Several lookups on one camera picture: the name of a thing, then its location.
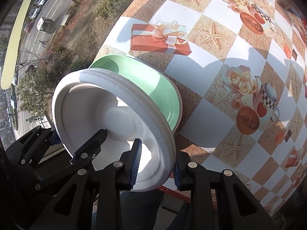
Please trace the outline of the green square plastic plate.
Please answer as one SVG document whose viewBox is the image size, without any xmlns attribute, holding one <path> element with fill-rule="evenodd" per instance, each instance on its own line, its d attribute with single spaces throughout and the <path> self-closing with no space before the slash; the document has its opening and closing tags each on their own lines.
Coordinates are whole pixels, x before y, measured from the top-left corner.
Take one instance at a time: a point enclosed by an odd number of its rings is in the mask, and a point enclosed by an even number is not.
<svg viewBox="0 0 307 230">
<path fill-rule="evenodd" d="M 154 101 L 170 126 L 171 95 L 174 93 L 171 83 L 162 72 L 141 60 L 120 54 L 103 56 L 89 67 L 115 72 L 133 82 Z"/>
</svg>

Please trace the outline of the pink square plastic plate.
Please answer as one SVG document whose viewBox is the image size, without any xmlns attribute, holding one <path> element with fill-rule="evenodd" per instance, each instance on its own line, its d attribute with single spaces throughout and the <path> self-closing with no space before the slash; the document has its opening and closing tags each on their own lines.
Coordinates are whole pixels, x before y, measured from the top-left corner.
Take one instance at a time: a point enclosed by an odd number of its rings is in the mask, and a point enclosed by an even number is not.
<svg viewBox="0 0 307 230">
<path fill-rule="evenodd" d="M 178 82 L 169 76 L 167 76 L 169 83 L 171 83 L 172 90 L 174 95 L 171 95 L 171 130 L 176 133 L 177 129 L 180 126 L 182 116 L 183 116 L 183 100 L 180 94 L 180 90 L 178 89 Z"/>
</svg>

